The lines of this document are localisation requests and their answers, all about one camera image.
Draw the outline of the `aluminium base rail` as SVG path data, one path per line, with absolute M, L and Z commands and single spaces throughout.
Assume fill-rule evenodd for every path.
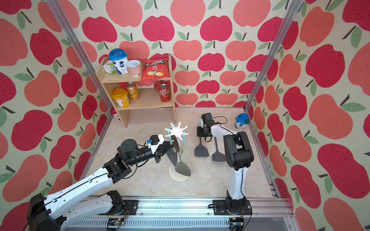
M 230 231 L 229 218 L 244 218 L 243 231 L 298 231 L 288 201 L 281 198 L 250 198 L 251 215 L 215 215 L 208 206 L 216 197 L 127 197 L 137 203 L 128 216 L 96 215 L 66 227 L 67 231 Z M 125 224 L 107 228 L 109 218 Z

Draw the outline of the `wooden two-tier shelf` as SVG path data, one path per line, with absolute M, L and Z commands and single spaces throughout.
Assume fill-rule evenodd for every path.
M 130 101 L 130 105 L 126 108 L 120 108 L 117 102 L 111 97 L 112 93 L 115 89 L 120 88 L 122 83 L 138 83 L 140 82 L 139 78 L 131 77 L 129 74 L 118 74 L 115 72 L 113 74 L 108 74 L 105 72 L 103 65 L 109 60 L 108 57 L 104 57 L 99 64 L 98 70 L 95 72 L 99 83 L 101 84 L 103 90 L 105 91 L 106 95 L 110 103 L 112 104 L 113 108 L 116 110 L 119 119 L 121 120 L 122 124 L 125 128 L 129 125 L 130 119 L 130 112 L 132 110 L 138 109 L 149 109 L 149 108 L 172 108 L 173 119 L 171 122 L 173 124 L 177 124 L 176 119 L 176 110 L 175 110 L 175 97 L 174 97 L 174 83 L 173 83 L 173 76 L 172 76 L 172 56 L 168 55 L 168 69 L 170 76 L 168 78 L 164 78 L 164 81 L 169 81 L 170 83 L 170 101 L 169 102 L 162 102 L 160 99 L 160 94 L 158 91 L 154 90 L 154 86 L 139 86 L 138 92 L 140 99 L 136 101 Z

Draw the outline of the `circuit board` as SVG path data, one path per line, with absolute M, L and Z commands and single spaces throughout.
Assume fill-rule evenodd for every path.
M 243 231 L 245 225 L 244 218 L 229 218 L 230 231 Z
M 118 228 L 125 224 L 124 218 L 109 218 L 107 222 L 107 228 Z

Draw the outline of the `white utensil rack stand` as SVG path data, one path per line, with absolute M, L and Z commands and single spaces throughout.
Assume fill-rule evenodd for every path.
M 191 176 L 189 165 L 189 150 L 186 149 L 186 138 L 188 133 L 185 130 L 188 127 L 181 128 L 181 122 L 177 126 L 171 123 L 171 127 L 166 129 L 173 148 L 167 152 L 171 162 L 168 173 L 170 178 L 175 182 L 184 182 Z

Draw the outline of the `left aluminium frame post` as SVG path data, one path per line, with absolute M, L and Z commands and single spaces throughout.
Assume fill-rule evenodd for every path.
M 46 1 L 51 8 L 51 11 L 53 12 L 54 16 L 56 17 L 57 21 L 59 22 L 61 28 L 63 29 L 64 33 L 66 34 L 66 37 L 71 42 L 71 45 L 73 46 L 77 56 L 81 60 L 83 67 L 85 70 L 90 74 L 94 84 L 99 89 L 102 98 L 106 102 L 107 106 L 109 108 L 112 108 L 112 102 L 111 97 L 107 95 L 106 89 L 101 81 L 101 77 L 99 74 L 96 73 L 96 69 L 93 67 L 92 62 L 90 61 L 87 52 L 85 51 L 81 41 L 79 40 L 78 36 L 76 35 L 74 28 L 72 27 L 71 23 L 69 22 L 69 19 L 67 15 L 65 14 L 61 4 L 59 1 L 54 0 L 47 0 Z

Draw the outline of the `yellow mango cup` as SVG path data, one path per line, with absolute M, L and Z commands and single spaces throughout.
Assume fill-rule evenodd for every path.
M 111 95 L 118 105 L 118 108 L 126 108 L 130 105 L 128 91 L 122 88 L 117 88 Z

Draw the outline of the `right aluminium frame post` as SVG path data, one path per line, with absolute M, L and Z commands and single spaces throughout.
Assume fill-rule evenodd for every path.
M 269 50 L 269 53 L 266 57 L 266 60 L 263 64 L 263 66 L 262 66 L 262 69 L 259 72 L 259 74 L 257 75 L 256 82 L 255 82 L 255 84 L 252 88 L 251 93 L 249 94 L 246 105 L 243 108 L 245 113 L 248 113 L 249 108 L 252 105 L 252 102 L 255 99 L 256 94 L 258 93 L 263 80 L 265 79 L 265 77 L 267 77 L 267 72 L 270 69 L 270 67 L 272 66 L 275 55 L 278 53 L 279 49 L 283 47 L 282 42 L 283 42 L 284 38 L 286 37 L 286 34 L 288 33 L 289 28 L 290 28 L 291 24 L 293 23 L 293 20 L 295 19 L 301 4 L 304 1 L 303 0 L 294 0 L 294 1 L 290 1 L 290 2 L 291 2 L 291 5 L 287 9 L 286 15 L 283 18 L 281 26 L 280 26 L 280 28 L 277 32 L 276 38 L 272 43 L 272 46 Z

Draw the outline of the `red cola can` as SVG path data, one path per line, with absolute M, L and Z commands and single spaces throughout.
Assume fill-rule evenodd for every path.
M 162 82 L 161 80 L 154 80 L 153 81 L 155 91 L 160 91 L 161 82 Z
M 170 88 L 167 84 L 159 85 L 161 101 L 166 103 L 170 101 Z

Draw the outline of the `left circuit board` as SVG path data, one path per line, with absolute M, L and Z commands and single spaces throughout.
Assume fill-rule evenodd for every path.
M 107 228 L 118 228 L 125 224 L 124 218 L 109 218 L 107 222 Z

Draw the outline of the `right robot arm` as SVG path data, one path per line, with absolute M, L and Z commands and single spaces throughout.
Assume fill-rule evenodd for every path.
M 254 161 L 254 154 L 247 133 L 225 128 L 222 123 L 214 121 L 211 113 L 199 116 L 198 124 L 197 136 L 199 138 L 210 137 L 221 139 L 224 142 L 225 161 L 233 168 L 226 198 L 214 200 L 208 208 L 219 216 L 251 215 L 252 208 L 245 196 L 245 184 L 248 168 Z

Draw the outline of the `grey slotted turner mint handle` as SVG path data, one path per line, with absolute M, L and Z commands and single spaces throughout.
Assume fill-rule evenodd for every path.
M 196 157 L 208 157 L 209 156 L 209 152 L 207 150 L 207 148 L 202 144 L 202 139 L 201 137 L 199 137 L 199 144 L 198 146 L 195 148 L 195 153 L 194 155 Z

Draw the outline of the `red white cup behind shelf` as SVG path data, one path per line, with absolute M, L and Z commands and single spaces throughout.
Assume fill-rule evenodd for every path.
M 117 114 L 117 112 L 116 112 L 116 110 L 114 108 L 111 108 L 110 114 L 113 115 L 118 120 L 120 120 L 119 115 Z

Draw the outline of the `right circuit board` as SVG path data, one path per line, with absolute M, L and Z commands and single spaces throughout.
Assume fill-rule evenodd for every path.
M 243 231 L 245 225 L 244 218 L 229 218 L 230 231 Z

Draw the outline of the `white spatula mint handle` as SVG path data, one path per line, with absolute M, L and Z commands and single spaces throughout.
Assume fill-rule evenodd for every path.
M 186 148 L 186 138 L 187 138 L 188 133 L 183 133 L 183 151 L 181 154 L 181 159 L 184 164 L 188 165 L 189 164 L 189 158 L 190 158 L 190 151 Z

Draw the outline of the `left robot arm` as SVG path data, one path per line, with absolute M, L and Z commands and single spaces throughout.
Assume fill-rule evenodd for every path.
M 32 197 L 25 228 L 32 231 L 60 231 L 90 216 L 128 215 L 129 206 L 117 191 L 109 191 L 96 199 L 86 198 L 133 176 L 132 166 L 139 167 L 139 163 L 144 164 L 152 158 L 160 162 L 169 150 L 179 149 L 177 140 L 165 141 L 162 135 L 152 135 L 142 147 L 134 139 L 123 141 L 115 157 L 95 173 L 48 196 L 40 193 Z

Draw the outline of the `grey spatula mint handle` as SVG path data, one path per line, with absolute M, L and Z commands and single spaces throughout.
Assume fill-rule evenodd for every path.
M 226 157 L 223 153 L 219 151 L 217 138 L 214 138 L 215 141 L 215 152 L 212 154 L 212 161 L 214 162 L 225 162 Z

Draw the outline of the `blue lid yogurt cup floor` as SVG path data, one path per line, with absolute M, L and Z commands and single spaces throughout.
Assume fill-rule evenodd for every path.
M 235 128 L 237 130 L 243 130 L 247 125 L 250 124 L 250 118 L 246 113 L 239 114 L 236 117 L 236 125 Z

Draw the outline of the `small green white carton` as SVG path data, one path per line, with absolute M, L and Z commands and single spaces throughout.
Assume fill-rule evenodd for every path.
M 113 74 L 117 71 L 116 67 L 114 66 L 111 60 L 108 60 L 106 63 L 103 64 L 103 69 L 108 74 Z

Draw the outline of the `blue lid yogurt tub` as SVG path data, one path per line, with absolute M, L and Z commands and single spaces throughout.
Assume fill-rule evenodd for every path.
M 109 53 L 109 59 L 116 67 L 119 74 L 127 74 L 128 54 L 122 49 L 113 49 Z

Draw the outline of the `pink cup foil lid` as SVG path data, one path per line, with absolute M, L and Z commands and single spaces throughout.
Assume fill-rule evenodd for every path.
M 130 60 L 127 62 L 127 69 L 129 75 L 133 78 L 139 78 L 142 76 L 142 64 L 139 60 Z

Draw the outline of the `red chips bag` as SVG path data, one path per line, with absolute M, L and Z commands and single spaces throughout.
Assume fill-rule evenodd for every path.
M 170 77 L 168 58 L 143 60 L 141 82 L 151 82 Z

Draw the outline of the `red cola can front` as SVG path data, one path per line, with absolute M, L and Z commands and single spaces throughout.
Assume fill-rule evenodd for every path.
M 170 88 L 167 84 L 159 85 L 161 101 L 166 103 L 170 101 Z

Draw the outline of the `aluminium frame post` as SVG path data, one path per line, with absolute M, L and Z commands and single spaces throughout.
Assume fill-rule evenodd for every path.
M 107 106 L 109 108 L 112 108 L 112 102 L 111 97 L 107 95 L 106 89 L 101 81 L 101 77 L 99 74 L 96 73 L 96 69 L 93 67 L 92 62 L 90 61 L 87 52 L 85 51 L 81 41 L 79 40 L 78 36 L 76 35 L 74 28 L 72 27 L 71 23 L 69 22 L 69 19 L 67 15 L 65 14 L 61 4 L 59 1 L 54 0 L 47 0 L 46 1 L 51 8 L 51 11 L 53 12 L 54 16 L 56 17 L 57 21 L 59 22 L 61 28 L 63 29 L 64 33 L 66 34 L 66 37 L 71 42 L 71 45 L 73 46 L 77 56 L 81 60 L 83 67 L 85 70 L 90 74 L 94 84 L 99 89 L 102 98 L 106 102 Z
M 270 69 L 270 67 L 272 66 L 275 55 L 278 53 L 279 49 L 283 47 L 282 42 L 283 42 L 284 38 L 286 37 L 286 34 L 288 33 L 289 28 L 290 28 L 291 24 L 293 23 L 293 20 L 295 19 L 301 4 L 304 1 L 303 0 L 294 0 L 294 1 L 290 1 L 290 2 L 291 2 L 291 5 L 287 9 L 286 15 L 283 18 L 281 26 L 280 26 L 280 28 L 277 32 L 276 38 L 272 43 L 272 46 L 269 50 L 269 53 L 266 57 L 266 60 L 263 64 L 263 66 L 262 66 L 262 69 L 259 72 L 259 74 L 257 75 L 256 82 L 255 82 L 255 84 L 252 88 L 251 93 L 249 94 L 246 105 L 243 108 L 245 113 L 248 113 L 249 108 L 252 105 L 252 102 L 255 99 L 256 94 L 258 93 L 263 80 L 265 79 L 265 77 L 267 77 L 267 72 Z

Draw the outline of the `red cola can back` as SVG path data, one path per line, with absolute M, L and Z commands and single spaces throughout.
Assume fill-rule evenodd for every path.
M 154 80 L 153 81 L 155 91 L 160 91 L 161 82 L 162 82 L 161 80 Z

